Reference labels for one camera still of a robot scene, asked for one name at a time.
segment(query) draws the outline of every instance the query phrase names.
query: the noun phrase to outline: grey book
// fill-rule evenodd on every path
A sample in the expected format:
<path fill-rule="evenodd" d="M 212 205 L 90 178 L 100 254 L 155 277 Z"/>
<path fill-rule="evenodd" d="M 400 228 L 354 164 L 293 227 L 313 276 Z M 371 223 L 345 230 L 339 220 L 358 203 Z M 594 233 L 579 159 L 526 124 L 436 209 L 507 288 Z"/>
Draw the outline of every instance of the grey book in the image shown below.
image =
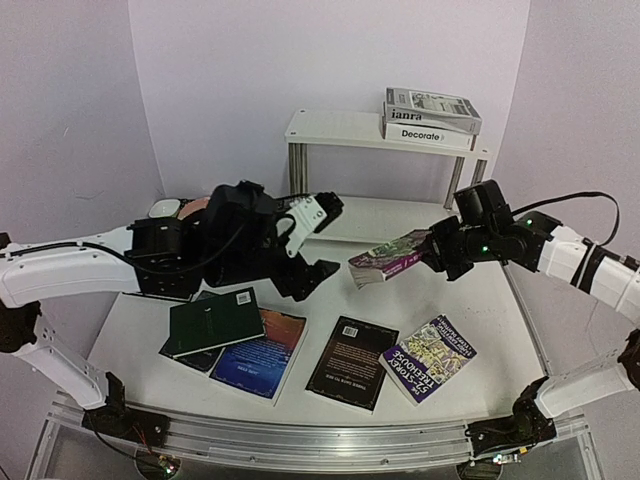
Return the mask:
<path fill-rule="evenodd" d="M 442 128 L 478 135 L 482 118 L 466 98 L 387 88 L 387 123 Z"/>

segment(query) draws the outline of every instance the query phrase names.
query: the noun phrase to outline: wall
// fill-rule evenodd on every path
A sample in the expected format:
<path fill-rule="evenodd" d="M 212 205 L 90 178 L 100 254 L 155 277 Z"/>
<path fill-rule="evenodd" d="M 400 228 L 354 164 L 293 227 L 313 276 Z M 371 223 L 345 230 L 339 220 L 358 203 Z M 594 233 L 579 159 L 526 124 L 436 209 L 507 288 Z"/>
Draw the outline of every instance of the wall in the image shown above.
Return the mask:
<path fill-rule="evenodd" d="M 512 206 L 577 190 L 618 199 L 613 251 L 640 256 L 640 4 L 533 0 L 509 123 L 495 177 Z M 546 207 L 604 241 L 606 200 Z M 570 287 L 513 269 L 556 372 L 623 343 L 632 325 Z M 586 412 L 607 478 L 637 479 L 640 394 L 610 397 Z"/>
<path fill-rule="evenodd" d="M 0 1 L 0 231 L 41 242 L 144 216 L 162 196 L 125 0 Z M 88 353 L 113 301 L 43 302 Z M 0 355 L 0 463 L 22 478 L 54 386 Z"/>
<path fill-rule="evenodd" d="M 283 192 L 295 109 L 380 111 L 387 86 L 468 96 L 501 142 L 529 0 L 131 0 L 142 95 L 169 195 L 250 178 Z M 313 148 L 311 188 L 442 199 L 452 164 Z"/>

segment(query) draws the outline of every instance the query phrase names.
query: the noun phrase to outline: metal post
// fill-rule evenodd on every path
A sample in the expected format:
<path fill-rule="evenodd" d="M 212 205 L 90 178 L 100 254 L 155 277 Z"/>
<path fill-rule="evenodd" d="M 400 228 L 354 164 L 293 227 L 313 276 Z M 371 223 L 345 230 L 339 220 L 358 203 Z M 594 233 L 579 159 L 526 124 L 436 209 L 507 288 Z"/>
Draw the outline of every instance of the metal post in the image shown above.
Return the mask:
<path fill-rule="evenodd" d="M 476 168 L 473 171 L 473 177 L 471 177 L 471 185 L 475 185 L 482 181 L 482 178 L 484 177 L 484 171 L 487 168 L 487 163 L 488 162 L 486 160 L 476 160 Z"/>
<path fill-rule="evenodd" d="M 309 191 L 309 171 L 307 166 L 307 145 L 289 144 L 289 193 L 297 195 Z"/>
<path fill-rule="evenodd" d="M 458 183 L 460 182 L 463 167 L 464 157 L 456 157 L 456 163 L 453 166 L 453 173 L 451 174 L 451 182 L 449 183 L 449 190 L 447 190 L 447 196 L 444 200 L 444 208 L 447 210 L 451 210 L 453 206 L 453 194 L 458 190 Z"/>

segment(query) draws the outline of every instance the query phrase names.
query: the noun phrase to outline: shelf board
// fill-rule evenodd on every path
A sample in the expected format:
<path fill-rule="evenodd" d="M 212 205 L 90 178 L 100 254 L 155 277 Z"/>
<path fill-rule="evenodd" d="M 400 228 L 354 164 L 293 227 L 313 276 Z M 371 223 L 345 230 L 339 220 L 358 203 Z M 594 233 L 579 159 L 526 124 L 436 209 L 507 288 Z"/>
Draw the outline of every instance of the shelf board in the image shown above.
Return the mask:
<path fill-rule="evenodd" d="M 482 145 L 470 152 L 459 148 L 385 140 L 382 138 L 380 125 L 381 119 L 377 113 L 300 109 L 293 115 L 285 139 L 287 143 L 382 148 L 449 157 L 491 159 L 491 152 Z"/>

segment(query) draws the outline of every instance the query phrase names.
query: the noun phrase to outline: wire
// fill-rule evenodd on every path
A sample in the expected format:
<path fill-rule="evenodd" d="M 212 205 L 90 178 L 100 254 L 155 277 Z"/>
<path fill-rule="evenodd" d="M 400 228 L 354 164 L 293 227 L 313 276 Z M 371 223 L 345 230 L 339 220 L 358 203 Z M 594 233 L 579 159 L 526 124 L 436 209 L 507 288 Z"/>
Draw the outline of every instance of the wire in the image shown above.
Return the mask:
<path fill-rule="evenodd" d="M 110 448 L 114 452 L 119 453 L 123 457 L 127 457 L 127 458 L 133 460 L 134 462 L 138 462 L 138 463 L 141 463 L 143 465 L 147 465 L 148 467 L 152 467 L 152 468 L 155 468 L 155 469 L 158 469 L 158 470 L 162 470 L 163 473 L 167 473 L 166 469 L 164 469 L 160 465 L 156 465 L 154 463 L 146 462 L 144 460 L 141 460 L 141 459 L 139 459 L 139 458 L 137 458 L 137 457 L 135 457 L 133 455 L 128 454 L 127 452 L 124 452 L 124 451 L 120 450 L 119 448 L 115 447 L 114 445 L 111 445 L 104 438 L 102 438 L 102 435 L 100 435 L 98 433 L 98 430 L 96 430 L 96 426 L 93 423 L 93 418 L 91 418 L 91 415 L 87 415 L 87 418 L 89 418 L 89 423 L 91 424 L 91 429 L 93 430 L 93 433 L 95 434 L 95 436 L 98 438 L 98 440 L 100 440 L 100 442 L 103 445 L 105 445 L 106 447 Z"/>
<path fill-rule="evenodd" d="M 198 262 L 198 263 L 196 263 L 194 265 L 189 265 L 189 266 L 181 268 L 179 270 L 154 270 L 154 269 L 151 269 L 151 268 L 147 268 L 147 267 L 144 267 L 142 265 L 138 265 L 138 263 L 136 261 L 125 257 L 120 252 L 117 252 L 117 251 L 113 250 L 112 248 L 105 247 L 104 245 L 99 245 L 97 243 L 91 243 L 91 242 L 82 242 L 80 244 L 77 243 L 77 242 L 49 243 L 47 245 L 39 245 L 37 247 L 24 248 L 22 250 L 16 250 L 15 252 L 8 252 L 8 253 L 9 253 L 9 255 L 11 257 L 19 257 L 19 256 L 22 256 L 22 255 L 28 255 L 30 253 L 43 252 L 43 251 L 46 251 L 46 250 L 55 250 L 57 248 L 69 248 L 69 247 L 79 247 L 81 249 L 83 249 L 83 248 L 92 248 L 94 250 L 100 250 L 102 252 L 108 253 L 112 257 L 115 257 L 118 260 L 126 263 L 127 265 L 132 266 L 136 270 L 139 270 L 139 271 L 144 272 L 144 273 L 148 273 L 150 275 L 181 275 L 181 274 L 184 274 L 184 273 L 187 273 L 187 272 L 191 272 L 193 270 L 198 270 L 199 268 L 204 267 L 208 263 L 211 263 L 212 261 L 214 261 L 220 255 L 222 255 L 224 253 L 224 251 L 227 248 L 229 248 L 229 246 L 235 241 L 235 239 L 238 238 L 238 235 L 240 235 L 240 233 L 242 232 L 242 230 L 244 230 L 246 225 L 247 225 L 247 222 L 244 222 L 242 225 L 240 225 L 240 227 L 238 227 L 238 229 L 233 233 L 233 235 L 231 235 L 231 237 L 229 237 L 229 240 L 227 240 L 227 242 L 222 247 L 220 247 L 215 253 L 213 253 L 212 255 L 207 257 L 206 259 L 204 259 L 204 260 L 202 260 L 202 261 L 200 261 L 200 262 Z M 7 257 L 6 253 L 0 253 L 0 258 L 6 258 L 6 257 Z"/>
<path fill-rule="evenodd" d="M 9 476 L 9 474 L 5 471 L 5 469 L 2 467 L 2 465 L 0 465 L 0 472 L 2 472 L 2 475 L 4 475 L 4 478 L 6 478 L 7 480 L 11 480 L 11 477 Z"/>
<path fill-rule="evenodd" d="M 541 207 L 543 205 L 549 205 L 552 203 L 559 203 L 559 202 L 564 202 L 565 200 L 572 200 L 574 198 L 596 198 L 596 197 L 603 197 L 606 198 L 608 200 L 611 200 L 615 206 L 616 206 L 616 221 L 613 224 L 613 229 L 611 230 L 611 234 L 609 235 L 609 238 L 607 238 L 607 240 L 601 244 L 601 246 L 605 246 L 608 245 L 609 243 L 611 243 L 611 241 L 615 238 L 615 236 L 618 234 L 618 228 L 620 227 L 620 205 L 618 205 L 618 201 L 613 198 L 611 195 L 609 195 L 608 193 L 604 193 L 604 192 L 599 192 L 599 191 L 585 191 L 585 192 L 576 192 L 576 193 L 570 193 L 569 195 L 563 195 L 561 197 L 554 197 L 554 198 L 549 198 L 547 200 L 540 200 L 539 202 L 535 202 L 535 203 L 531 203 L 529 205 L 525 205 L 524 207 L 521 207 L 517 210 L 514 210 L 512 212 L 513 216 L 517 216 L 520 215 L 524 212 L 528 212 L 529 210 L 533 210 L 534 208 L 538 208 Z"/>

